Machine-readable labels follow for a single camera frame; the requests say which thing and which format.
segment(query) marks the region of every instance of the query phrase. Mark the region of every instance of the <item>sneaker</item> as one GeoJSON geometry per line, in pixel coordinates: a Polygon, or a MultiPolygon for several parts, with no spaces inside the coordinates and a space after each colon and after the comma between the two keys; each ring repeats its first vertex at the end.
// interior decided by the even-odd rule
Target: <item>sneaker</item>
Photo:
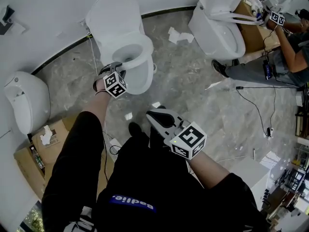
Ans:
{"type": "Polygon", "coordinates": [[[141,134],[140,126],[135,122],[131,122],[129,124],[129,133],[132,137],[140,135],[141,134]]]}
{"type": "Polygon", "coordinates": [[[214,70],[217,71],[223,78],[228,78],[228,75],[225,73],[226,66],[219,63],[217,60],[211,62],[214,70]]]}

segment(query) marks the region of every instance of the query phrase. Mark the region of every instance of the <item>hand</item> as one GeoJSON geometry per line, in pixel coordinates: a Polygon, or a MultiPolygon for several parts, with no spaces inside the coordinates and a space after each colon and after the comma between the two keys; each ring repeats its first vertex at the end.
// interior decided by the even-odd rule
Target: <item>hand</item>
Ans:
{"type": "Polygon", "coordinates": [[[272,20],[269,19],[269,20],[267,21],[267,27],[268,27],[268,29],[274,30],[276,26],[277,26],[277,23],[273,22],[272,20]]]}
{"type": "Polygon", "coordinates": [[[99,79],[96,82],[97,91],[105,89],[105,82],[103,79],[99,79]]]}

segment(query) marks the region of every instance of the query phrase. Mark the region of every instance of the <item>white toilet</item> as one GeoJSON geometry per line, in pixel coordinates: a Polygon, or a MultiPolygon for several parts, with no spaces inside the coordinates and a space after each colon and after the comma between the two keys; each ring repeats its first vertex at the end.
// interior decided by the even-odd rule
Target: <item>white toilet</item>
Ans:
{"type": "Polygon", "coordinates": [[[236,23],[258,25],[259,22],[251,16],[231,13],[240,1],[199,0],[197,3],[189,28],[208,58],[228,60],[245,54],[245,42],[236,23]]]}
{"type": "Polygon", "coordinates": [[[141,94],[153,79],[153,43],[145,35],[136,0],[98,0],[86,17],[103,65],[123,63],[127,92],[141,94]]]}
{"type": "Polygon", "coordinates": [[[4,86],[18,128],[23,134],[32,133],[45,124],[50,115],[47,85],[38,77],[26,72],[9,76],[4,86]]]}

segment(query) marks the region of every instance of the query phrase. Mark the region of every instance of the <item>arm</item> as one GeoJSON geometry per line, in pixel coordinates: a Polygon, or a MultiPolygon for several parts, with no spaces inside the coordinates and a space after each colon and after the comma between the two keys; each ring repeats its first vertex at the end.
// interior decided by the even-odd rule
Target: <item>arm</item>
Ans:
{"type": "Polygon", "coordinates": [[[203,151],[198,153],[192,160],[188,161],[202,185],[210,189],[228,176],[229,171],[216,163],[203,151]]]}
{"type": "Polygon", "coordinates": [[[292,33],[301,33],[303,28],[301,23],[289,23],[289,22],[284,22],[283,27],[292,33]]]}
{"type": "Polygon", "coordinates": [[[289,71],[292,73],[299,72],[308,67],[308,64],[303,56],[303,52],[296,53],[291,47],[288,39],[285,37],[281,27],[277,27],[275,32],[281,44],[281,50],[288,65],[289,71]]]}
{"type": "MultiPolygon", "coordinates": [[[[103,79],[97,81],[97,90],[105,89],[103,79]]],[[[84,111],[91,112],[99,119],[102,128],[104,127],[104,121],[106,116],[107,105],[111,99],[111,95],[106,92],[100,92],[97,94],[83,109],[84,111]]]]}

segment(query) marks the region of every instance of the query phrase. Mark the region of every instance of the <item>sleeve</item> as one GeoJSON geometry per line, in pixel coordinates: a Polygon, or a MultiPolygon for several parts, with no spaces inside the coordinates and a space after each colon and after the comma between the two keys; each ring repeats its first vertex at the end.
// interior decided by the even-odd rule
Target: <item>sleeve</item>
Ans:
{"type": "Polygon", "coordinates": [[[266,219],[256,208],[251,190],[237,175],[229,174],[208,192],[209,202],[218,214],[225,214],[224,224],[230,230],[269,231],[266,219]]]}
{"type": "Polygon", "coordinates": [[[78,221],[83,207],[96,203],[98,174],[104,148],[99,119],[90,112],[78,115],[42,198],[46,232],[60,232],[78,221]]]}

